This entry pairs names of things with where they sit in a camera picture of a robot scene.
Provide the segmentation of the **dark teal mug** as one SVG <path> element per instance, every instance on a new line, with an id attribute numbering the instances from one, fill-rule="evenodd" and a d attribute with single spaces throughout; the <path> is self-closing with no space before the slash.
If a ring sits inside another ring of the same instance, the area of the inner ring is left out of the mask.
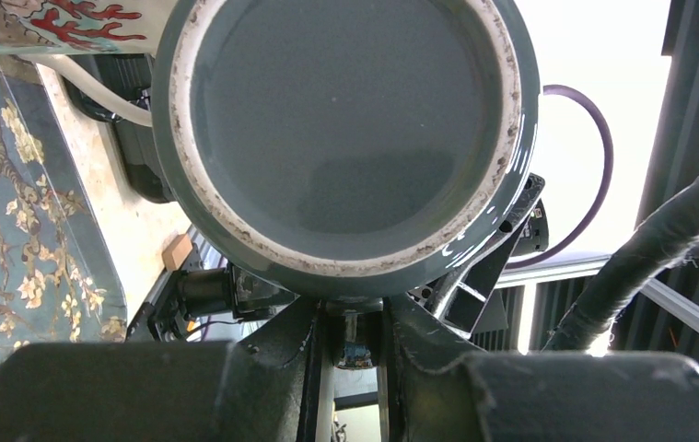
<path id="1" fill-rule="evenodd" d="M 522 194 L 542 92 L 512 1 L 179 1 L 151 99 L 165 180 L 233 264 L 297 295 L 402 295 Z"/>

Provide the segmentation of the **cream patterned mug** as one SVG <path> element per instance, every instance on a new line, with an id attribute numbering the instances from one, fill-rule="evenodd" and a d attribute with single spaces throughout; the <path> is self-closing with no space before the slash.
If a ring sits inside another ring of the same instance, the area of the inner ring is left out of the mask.
<path id="1" fill-rule="evenodd" d="M 175 2 L 0 1 L 0 54 L 44 65 L 114 115 L 150 126 L 149 110 L 102 85 L 73 56 L 157 51 Z"/>

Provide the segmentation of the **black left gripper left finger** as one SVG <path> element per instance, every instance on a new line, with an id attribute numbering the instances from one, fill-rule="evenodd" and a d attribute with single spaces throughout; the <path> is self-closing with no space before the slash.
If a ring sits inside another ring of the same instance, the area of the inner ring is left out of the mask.
<path id="1" fill-rule="evenodd" d="M 321 306 L 242 341 L 34 343 L 0 365 L 0 441 L 302 441 Z"/>

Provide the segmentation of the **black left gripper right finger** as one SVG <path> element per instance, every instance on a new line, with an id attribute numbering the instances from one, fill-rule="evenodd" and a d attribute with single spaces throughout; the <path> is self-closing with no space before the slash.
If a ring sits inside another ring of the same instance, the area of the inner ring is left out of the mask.
<path id="1" fill-rule="evenodd" d="M 406 296 L 382 327 L 389 441 L 699 441 L 687 357 L 485 352 Z"/>

